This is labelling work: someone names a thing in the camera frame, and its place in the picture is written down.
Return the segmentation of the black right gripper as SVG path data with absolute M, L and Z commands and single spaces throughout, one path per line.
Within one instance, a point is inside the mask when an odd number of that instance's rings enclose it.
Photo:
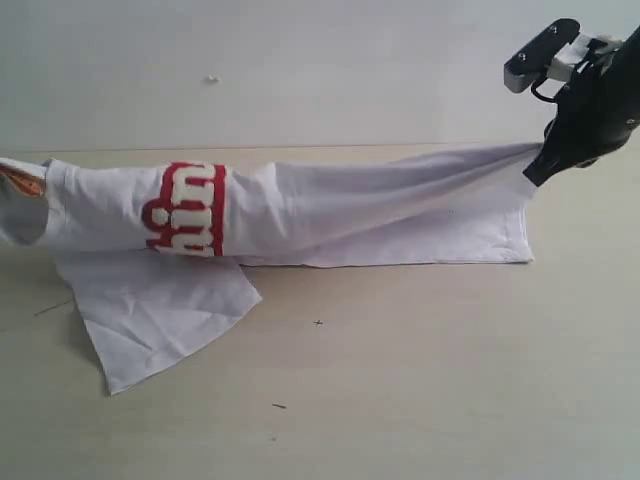
M 523 171 L 537 187 L 619 150 L 639 127 L 639 39 L 630 37 L 607 53 L 587 53 L 554 103 L 557 113 L 542 148 Z

